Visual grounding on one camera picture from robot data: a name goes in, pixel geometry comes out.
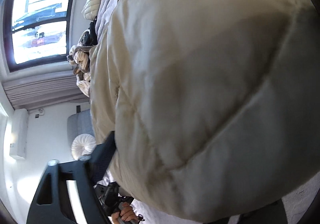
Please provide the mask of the left hand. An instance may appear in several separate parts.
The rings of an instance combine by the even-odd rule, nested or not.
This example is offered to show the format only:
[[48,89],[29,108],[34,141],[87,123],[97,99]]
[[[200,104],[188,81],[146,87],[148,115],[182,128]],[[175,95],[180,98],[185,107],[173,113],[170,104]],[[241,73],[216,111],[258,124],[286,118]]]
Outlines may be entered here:
[[111,215],[112,222],[114,224],[120,224],[118,219],[121,218],[121,220],[124,222],[133,221],[134,223],[138,223],[138,216],[135,214],[130,204],[124,202],[122,204],[122,207],[123,209],[121,210],[121,212],[116,212]]

